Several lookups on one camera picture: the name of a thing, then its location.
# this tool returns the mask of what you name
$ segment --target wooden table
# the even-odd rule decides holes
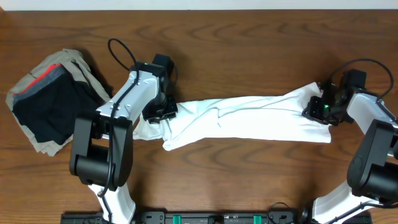
[[[1,101],[63,48],[81,50],[116,93],[127,73],[108,52],[111,37],[144,62],[156,53],[170,55],[180,72],[177,101],[283,95],[361,57],[398,73],[396,11],[6,12],[0,20]],[[115,53],[132,64],[121,47],[115,45]],[[351,68],[368,72],[371,91],[389,86],[376,65]],[[398,114],[395,90],[385,101]],[[59,223],[67,211],[100,210],[95,195],[69,173],[71,144],[54,157],[36,153],[5,103],[0,123],[0,223]],[[363,138],[355,124],[330,131],[331,144],[203,139],[167,152],[160,140],[134,141],[129,190],[138,206],[170,211],[267,210],[280,201],[298,207],[345,180]],[[398,218],[393,210],[371,211],[375,223]]]

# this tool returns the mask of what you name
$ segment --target black cloth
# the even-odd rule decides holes
[[[73,134],[76,116],[100,106],[86,82],[76,82],[68,70],[60,69],[64,73],[56,80],[13,107],[18,122],[34,133],[37,142],[62,145]]]

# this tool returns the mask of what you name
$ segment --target green tape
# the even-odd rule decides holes
[[[173,216],[173,224],[181,224],[181,216],[180,215]]]
[[[253,224],[261,224],[261,216],[260,215],[255,215],[253,216]]]

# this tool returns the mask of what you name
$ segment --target white backdrop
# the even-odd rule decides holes
[[[0,0],[5,11],[398,9],[398,0]]]

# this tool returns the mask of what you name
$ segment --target brown tabletop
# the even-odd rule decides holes
[[[116,93],[127,73],[108,52],[111,37],[143,62],[156,53],[171,56],[180,75],[178,102],[283,95],[324,81],[345,61],[361,57],[398,72],[396,11],[5,12],[0,19],[0,223],[59,223],[64,212],[101,209],[89,188],[69,173],[72,144],[54,157],[36,153],[5,97],[46,56],[64,48],[81,50]],[[122,47],[114,48],[132,64]],[[382,93],[389,86],[377,65],[350,68],[368,72],[371,91]],[[385,101],[398,114],[396,97],[393,89]],[[170,211],[267,210],[274,202],[298,207],[345,180],[363,138],[356,124],[330,131],[331,144],[203,139],[167,152],[161,140],[134,141],[129,190],[139,207]],[[371,211],[375,223],[397,222],[395,210]]]

